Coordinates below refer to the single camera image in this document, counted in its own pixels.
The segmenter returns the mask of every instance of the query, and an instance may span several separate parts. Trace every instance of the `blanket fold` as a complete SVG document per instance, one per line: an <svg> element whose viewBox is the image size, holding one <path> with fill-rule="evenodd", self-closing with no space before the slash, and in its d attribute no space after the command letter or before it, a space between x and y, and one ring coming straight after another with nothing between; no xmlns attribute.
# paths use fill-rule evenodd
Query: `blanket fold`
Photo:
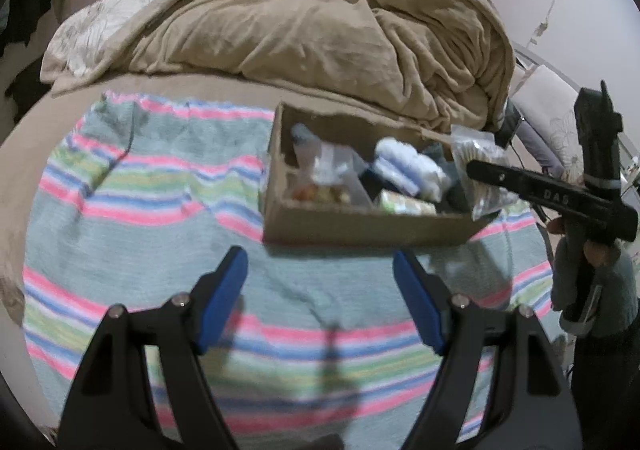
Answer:
<svg viewBox="0 0 640 450"><path fill-rule="evenodd" d="M489 0L153 0L101 48L80 76L49 48L42 79L216 69L442 132L498 127L514 67Z"/></svg>

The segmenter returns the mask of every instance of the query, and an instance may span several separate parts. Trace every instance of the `black handheld device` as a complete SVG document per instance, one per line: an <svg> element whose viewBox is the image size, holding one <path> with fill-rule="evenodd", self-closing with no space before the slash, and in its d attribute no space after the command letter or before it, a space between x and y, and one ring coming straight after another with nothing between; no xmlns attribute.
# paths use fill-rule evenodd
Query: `black handheld device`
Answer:
<svg viewBox="0 0 640 450"><path fill-rule="evenodd" d="M517 193L525 201L556 210L583 222L587 238L612 245L616 239L633 241L638 213L620 195L622 116L613 109L607 85L601 91L583 88L574 106L578 141L584 156L584 188L527 170L471 161L468 176ZM586 335L597 313L600 287L593 284L593 267L584 255L580 262L574 304L562 312L562 327Z"/></svg>

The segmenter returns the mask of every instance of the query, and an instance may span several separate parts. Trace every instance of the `clear plastic bag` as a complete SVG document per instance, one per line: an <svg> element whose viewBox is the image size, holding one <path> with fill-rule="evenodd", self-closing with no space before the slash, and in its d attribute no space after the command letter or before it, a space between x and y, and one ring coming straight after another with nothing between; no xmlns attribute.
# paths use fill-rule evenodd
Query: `clear plastic bag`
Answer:
<svg viewBox="0 0 640 450"><path fill-rule="evenodd" d="M294 145L300 172L288 197L297 201L372 207L359 180L368 165L345 145L305 141Z"/></svg>
<svg viewBox="0 0 640 450"><path fill-rule="evenodd" d="M451 153L474 221L514 204L518 200L517 194L513 192L498 186L480 183L466 175L466 164L473 159L509 167L507 152L495 144L494 135L454 125L451 128L451 138Z"/></svg>

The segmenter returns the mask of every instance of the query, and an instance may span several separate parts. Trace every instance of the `metal bolt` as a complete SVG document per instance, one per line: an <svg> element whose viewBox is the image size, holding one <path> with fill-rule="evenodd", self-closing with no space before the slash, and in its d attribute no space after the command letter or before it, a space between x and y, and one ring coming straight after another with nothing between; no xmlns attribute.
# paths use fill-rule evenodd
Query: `metal bolt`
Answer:
<svg viewBox="0 0 640 450"><path fill-rule="evenodd" d="M531 318L533 316L533 310L526 304L520 304L518 306L518 313L520 313L524 318Z"/></svg>
<svg viewBox="0 0 640 450"><path fill-rule="evenodd" d="M171 303L176 307L184 307L189 303L190 300L191 297L189 296L189 293L186 293L184 291L171 297Z"/></svg>
<svg viewBox="0 0 640 450"><path fill-rule="evenodd" d="M112 305L109 308L108 315L110 318L120 318L124 313L124 306L122 304Z"/></svg>
<svg viewBox="0 0 640 450"><path fill-rule="evenodd" d="M458 294L451 297L451 303L454 306L459 307L460 309L464 309L465 307L468 307L469 304L471 304L471 301L466 295Z"/></svg>

